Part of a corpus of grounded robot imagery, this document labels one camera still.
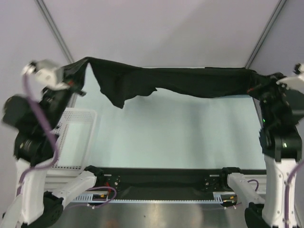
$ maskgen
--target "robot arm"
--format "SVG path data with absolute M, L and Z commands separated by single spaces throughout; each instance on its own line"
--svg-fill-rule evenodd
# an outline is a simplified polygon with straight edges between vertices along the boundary
M 260 101 L 263 127 L 260 143 L 267 171 L 266 199 L 252 190 L 241 173 L 229 173 L 227 184 L 245 206 L 248 228 L 297 228 L 295 218 L 295 173 L 303 164 L 302 140 L 296 129 L 304 117 L 304 95 L 292 89 L 304 87 L 304 66 L 296 65 L 295 77 L 249 90 Z
M 22 74 L 33 74 L 46 86 L 38 105 L 51 129 L 56 128 L 73 93 L 85 95 L 73 81 L 65 81 L 62 68 L 49 60 L 28 64 Z M 14 148 L 17 167 L 17 197 L 14 204 L 19 205 L 19 208 L 12 206 L 6 212 L 1 228 L 15 228 L 17 223 L 22 224 L 23 228 L 49 227 L 59 219 L 63 209 L 73 199 L 96 183 L 104 182 L 103 172 L 89 166 L 62 189 L 44 192 L 48 169 L 33 167 L 50 164 L 54 151 L 26 98 L 19 95 L 9 98 L 4 105 L 2 121 L 19 131 Z M 28 169 L 33 170 L 20 183 L 21 176 Z

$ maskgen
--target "stainless steel surface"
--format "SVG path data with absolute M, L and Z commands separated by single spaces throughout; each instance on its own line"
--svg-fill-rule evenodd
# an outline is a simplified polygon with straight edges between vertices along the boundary
M 288 0 L 280 0 L 273 12 L 273 14 L 271 15 L 263 33 L 261 34 L 261 37 L 259 38 L 255 48 L 253 49 L 253 52 L 251 53 L 246 65 L 245 65 L 245 68 L 250 68 L 250 65 L 252 64 L 252 62 L 254 61 L 257 53 L 259 52 L 260 48 L 262 47 L 269 31 L 271 30 L 273 24 L 275 23 L 277 17 L 279 16 L 280 12 L 282 11 L 284 5 L 286 4 Z
M 245 228 L 244 209 L 196 204 L 109 204 L 64 211 L 53 228 Z

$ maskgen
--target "white plastic basket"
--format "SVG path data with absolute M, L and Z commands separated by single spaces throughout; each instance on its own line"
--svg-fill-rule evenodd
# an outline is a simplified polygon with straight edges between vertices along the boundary
M 59 134 L 59 159 L 48 176 L 76 176 L 88 165 L 96 119 L 94 110 L 66 108 L 53 131 Z

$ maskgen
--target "wire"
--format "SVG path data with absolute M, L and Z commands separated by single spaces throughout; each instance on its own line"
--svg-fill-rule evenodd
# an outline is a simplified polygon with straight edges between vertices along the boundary
M 55 136 L 51 133 L 51 126 L 45 116 L 45 114 L 43 113 L 42 109 L 40 108 L 39 104 L 37 104 L 35 101 L 34 101 L 34 96 L 31 92 L 31 89 L 29 87 L 29 76 L 27 73 L 25 73 L 22 77 L 22 82 L 23 82 L 23 89 L 24 89 L 24 92 L 26 93 L 27 95 L 27 101 L 28 101 L 28 104 L 30 106 L 30 108 L 32 109 L 34 115 L 36 116 L 39 124 L 41 125 L 44 133 L 46 134 L 47 136 L 47 139 L 49 140 L 50 142 L 50 145 L 54 151 L 54 156 L 53 156 L 53 159 L 52 161 L 48 164 L 48 165 L 45 165 L 45 166 L 40 166 L 40 167 L 30 167 L 28 169 L 26 169 L 20 176 L 20 179 L 19 179 L 19 184 L 20 186 L 17 188 L 17 195 L 19 195 L 21 193 L 21 188 L 22 188 L 22 185 L 23 185 L 23 182 L 24 182 L 24 178 L 25 176 L 33 171 L 33 170 L 45 170 L 45 169 L 49 169 L 51 168 L 58 160 L 59 158 L 59 150 L 56 146 L 56 138 Z
M 251 179 L 251 180 L 248 181 L 248 183 L 251 183 L 251 182 L 255 182 L 256 183 L 256 189 L 255 189 L 255 191 L 257 191 L 258 187 L 260 187 L 259 182 L 256 179 Z
M 91 206 L 92 209 L 100 208 L 100 207 L 103 207 L 103 206 L 107 205 L 109 202 L 111 202 L 112 200 L 114 200 L 115 197 L 116 197 L 116 195 L 117 195 L 116 189 L 113 188 L 113 187 L 110 187 L 110 186 L 94 187 L 94 188 L 88 189 L 87 191 L 99 190 L 99 189 L 113 190 L 114 196 L 113 196 L 112 198 L 110 198 L 109 200 L 107 200 L 106 202 L 102 203 L 101 205 L 98 205 L 98 206 Z M 76 207 L 83 207 L 83 206 L 90 207 L 89 204 L 76 204 L 76 205 L 73 205 L 73 206 L 70 206 L 70 207 L 66 208 L 66 210 L 67 210 L 67 209 L 71 209 L 71 208 L 76 208 Z

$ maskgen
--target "black cloth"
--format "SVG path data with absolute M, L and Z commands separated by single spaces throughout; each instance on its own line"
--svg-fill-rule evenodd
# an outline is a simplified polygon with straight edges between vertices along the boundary
M 85 57 L 64 67 L 65 79 L 84 86 L 90 64 L 100 91 L 119 108 L 138 95 L 149 96 L 156 88 L 201 98 L 244 95 L 269 77 L 245 68 L 142 68 Z

